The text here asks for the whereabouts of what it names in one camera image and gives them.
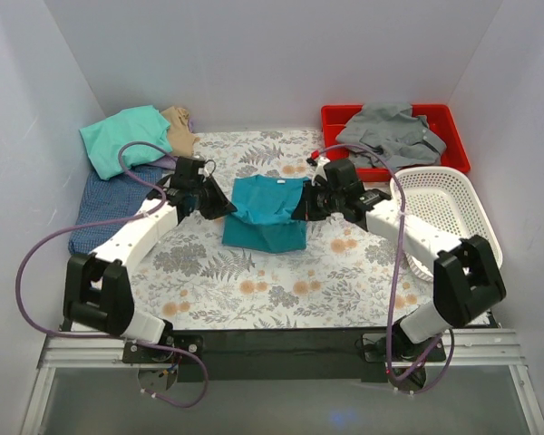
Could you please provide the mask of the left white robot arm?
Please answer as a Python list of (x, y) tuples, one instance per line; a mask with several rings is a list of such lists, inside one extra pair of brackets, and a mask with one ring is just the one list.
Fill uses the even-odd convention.
[(135, 307), (130, 276), (140, 261), (184, 218), (206, 220), (237, 209), (208, 172), (211, 160), (178, 158), (174, 171), (150, 187), (137, 213), (89, 254), (73, 255), (65, 278), (63, 316), (73, 323), (143, 343), (157, 363), (174, 354), (170, 322)]

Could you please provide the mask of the teal t shirt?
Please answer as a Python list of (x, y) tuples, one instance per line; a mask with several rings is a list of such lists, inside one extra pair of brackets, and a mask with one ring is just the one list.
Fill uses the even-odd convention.
[(282, 254), (306, 248), (306, 222), (292, 213), (301, 199), (307, 178), (275, 179), (256, 175), (236, 179), (232, 204), (225, 216), (222, 244)]

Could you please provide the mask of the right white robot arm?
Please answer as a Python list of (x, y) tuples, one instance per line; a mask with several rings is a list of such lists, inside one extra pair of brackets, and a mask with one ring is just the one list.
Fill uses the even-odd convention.
[(365, 188), (348, 159), (308, 162), (315, 173), (293, 219), (340, 213), (362, 230), (400, 243), (402, 254), (432, 278), (430, 302), (388, 321), (387, 356), (412, 360), (435, 336), (468, 325), (506, 297), (499, 244), (464, 174), (441, 166), (402, 169), (385, 193)]

